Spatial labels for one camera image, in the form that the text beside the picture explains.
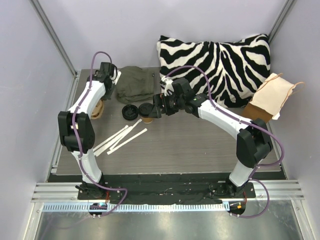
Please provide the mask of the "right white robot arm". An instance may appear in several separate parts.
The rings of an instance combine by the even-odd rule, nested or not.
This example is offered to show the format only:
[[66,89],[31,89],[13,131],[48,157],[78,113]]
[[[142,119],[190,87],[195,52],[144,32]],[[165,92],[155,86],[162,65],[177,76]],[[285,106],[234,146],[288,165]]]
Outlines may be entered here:
[[237,163],[225,181],[226,193],[233,198],[243,193],[255,167],[273,150],[266,123],[258,118],[241,117],[216,103],[204,94],[196,94],[185,78],[173,82],[169,95],[153,96],[151,118],[170,116],[180,110],[206,120],[231,135],[236,141]]

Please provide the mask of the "brown paper coffee cup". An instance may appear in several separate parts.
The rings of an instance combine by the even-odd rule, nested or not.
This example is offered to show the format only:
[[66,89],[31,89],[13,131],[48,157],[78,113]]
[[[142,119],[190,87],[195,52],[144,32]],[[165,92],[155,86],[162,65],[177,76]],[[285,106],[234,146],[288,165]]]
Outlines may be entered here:
[[141,116],[141,120],[146,123],[146,124],[149,124],[153,121],[153,118],[152,117],[146,117],[146,116]]

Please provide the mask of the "brown cardboard cup carrier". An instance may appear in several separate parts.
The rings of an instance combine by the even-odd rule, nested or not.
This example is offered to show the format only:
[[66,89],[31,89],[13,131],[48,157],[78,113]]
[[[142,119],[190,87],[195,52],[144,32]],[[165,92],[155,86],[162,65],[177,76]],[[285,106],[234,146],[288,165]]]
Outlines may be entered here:
[[94,107],[90,118],[92,120],[99,119],[103,114],[104,108],[105,108],[104,101],[100,99],[96,104],[96,106]]

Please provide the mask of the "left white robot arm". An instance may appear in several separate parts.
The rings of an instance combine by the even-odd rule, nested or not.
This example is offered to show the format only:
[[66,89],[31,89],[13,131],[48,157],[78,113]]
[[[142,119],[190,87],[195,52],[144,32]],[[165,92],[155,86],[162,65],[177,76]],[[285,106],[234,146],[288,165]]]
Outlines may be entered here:
[[76,159],[82,174],[82,183],[76,186],[82,198],[100,200],[107,193],[104,175],[93,151],[95,131],[91,116],[100,100],[111,97],[120,75],[114,64],[102,62],[100,69],[88,77],[78,100],[57,117],[60,143]]

